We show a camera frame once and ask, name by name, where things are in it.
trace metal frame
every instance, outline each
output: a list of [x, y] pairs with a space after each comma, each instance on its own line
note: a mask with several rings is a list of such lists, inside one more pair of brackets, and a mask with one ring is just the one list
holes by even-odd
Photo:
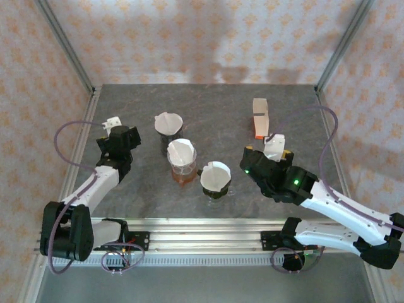
[[73, 47], [71, 46], [66, 34], [64, 33], [62, 26], [60, 25], [59, 21], [56, 18], [51, 6], [49, 5], [47, 0], [35, 0], [39, 10], [44, 15], [45, 19], [48, 21], [50, 29], [52, 30], [55, 38], [59, 42], [60, 46], [62, 47], [63, 51], [65, 52], [66, 56], [68, 57], [71, 65], [73, 66], [74, 70], [76, 71], [80, 81], [82, 82], [83, 86], [89, 93], [94, 91], [94, 86], [91, 83], [90, 78], [88, 77], [84, 67], [81, 65], [76, 52], [74, 51]]
[[328, 61], [328, 64], [321, 75], [320, 80], [318, 81], [316, 87], [317, 92], [321, 92], [325, 88], [328, 80], [331, 78], [334, 70], [338, 66], [338, 63], [341, 61], [345, 51], [348, 49], [348, 46], [357, 33], [360, 25], [367, 16], [373, 2], [374, 0], [362, 0], [362, 2], [359, 4], [358, 10], [355, 12], [355, 15], [349, 23], [347, 30], [343, 34], [340, 43], [336, 47], [334, 54], [331, 56], [330, 61]]
[[[90, 96], [86, 111], [83, 115], [83, 120], [92, 121], [97, 108], [98, 98], [100, 96], [101, 87], [97, 87], [94, 93]], [[90, 132], [90, 125], [85, 124], [80, 128], [80, 132], [77, 135], [76, 142], [74, 144], [71, 159], [74, 162], [81, 162], [83, 157], [85, 142], [87, 141], [88, 133]], [[74, 188], [74, 182], [76, 181], [76, 176], [78, 173], [78, 168], [72, 165], [68, 166], [66, 175], [64, 177], [62, 189], [59, 195], [59, 201], [64, 197], [69, 195]], [[46, 267], [46, 257], [35, 253], [33, 256], [30, 267], [28, 268], [28, 273], [25, 276], [21, 292], [18, 296], [17, 302], [23, 303], [35, 303], [37, 300], [40, 284], [42, 282], [42, 277], [45, 273]]]
[[[55, 14], [47, 0], [35, 0], [39, 9], [47, 19], [56, 39], [66, 53], [69, 61], [77, 72], [84, 87], [94, 92], [89, 103], [84, 120], [91, 121], [100, 95], [100, 88], [94, 88], [78, 56], [61, 28]], [[332, 55], [316, 86], [319, 103], [325, 104], [322, 91], [331, 78], [338, 63], [350, 45], [354, 35], [359, 29], [374, 0], [363, 0], [343, 35], [335, 53]], [[330, 135], [330, 125], [324, 113], [323, 121], [327, 135]], [[90, 126], [81, 128], [77, 137], [72, 159], [80, 162]], [[350, 197], [347, 182], [344, 178], [340, 158], [334, 143], [331, 143], [331, 152], [335, 159], [336, 169], [343, 193]], [[62, 186], [59, 200], [73, 191], [74, 182], [78, 173], [77, 167], [69, 166]], [[335, 224], [332, 220], [315, 220], [314, 223]], [[268, 253], [263, 252], [259, 239], [262, 230], [280, 230], [284, 220], [260, 219], [139, 219], [128, 220], [130, 230], [148, 230], [151, 232], [150, 248], [143, 266], [187, 266], [187, 265], [268, 265]], [[327, 249], [327, 253], [340, 252]], [[100, 260], [100, 252], [95, 252], [84, 263], [73, 263], [73, 266], [93, 266]], [[56, 265], [63, 265], [66, 260], [55, 258]], [[35, 302], [45, 271], [46, 258], [36, 255], [32, 260], [28, 275], [23, 283], [18, 302]], [[392, 302], [392, 292], [388, 284], [384, 283], [384, 273], [378, 268], [365, 264], [369, 282], [376, 302]]]

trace wallpaper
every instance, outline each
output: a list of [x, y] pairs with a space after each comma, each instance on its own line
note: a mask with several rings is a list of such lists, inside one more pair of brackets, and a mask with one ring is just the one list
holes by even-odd
[[[325, 89], [340, 118], [338, 150], [355, 199], [404, 213], [404, 7], [375, 1]], [[404, 298], [404, 256], [386, 272]]]
[[94, 85], [315, 84], [360, 0], [50, 0]]
[[[34, 1], [0, 1], [0, 302], [16, 302], [39, 237], [44, 206], [67, 165], [53, 148], [89, 95]], [[60, 137], [71, 154], [78, 128]]]

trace paper filter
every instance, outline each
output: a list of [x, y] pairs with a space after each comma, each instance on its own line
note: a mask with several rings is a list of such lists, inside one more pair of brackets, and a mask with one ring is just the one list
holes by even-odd
[[172, 165], [183, 167], [195, 161], [195, 148], [188, 139], [176, 139], [167, 148], [167, 157]]
[[182, 127], [182, 118], [177, 114], [163, 112], [155, 116], [154, 119], [154, 128], [156, 131], [166, 136], [176, 134]]
[[232, 176], [227, 165], [212, 161], [203, 167], [201, 185], [208, 191], [219, 193], [231, 179]]

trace clear plastic cup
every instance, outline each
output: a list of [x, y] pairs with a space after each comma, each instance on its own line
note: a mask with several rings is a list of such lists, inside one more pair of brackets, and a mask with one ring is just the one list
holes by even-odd
[[177, 139], [169, 143], [167, 159], [171, 164], [171, 176], [181, 186], [191, 182], [198, 172], [196, 150], [187, 139]]

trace orange liquid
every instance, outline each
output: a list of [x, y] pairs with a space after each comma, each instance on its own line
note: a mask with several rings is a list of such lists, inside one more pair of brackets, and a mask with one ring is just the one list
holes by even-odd
[[197, 168], [195, 167], [192, 172], [186, 175], [176, 174], [173, 170], [171, 170], [172, 178], [179, 183], [180, 186], [184, 186], [187, 183], [190, 183], [196, 177]]

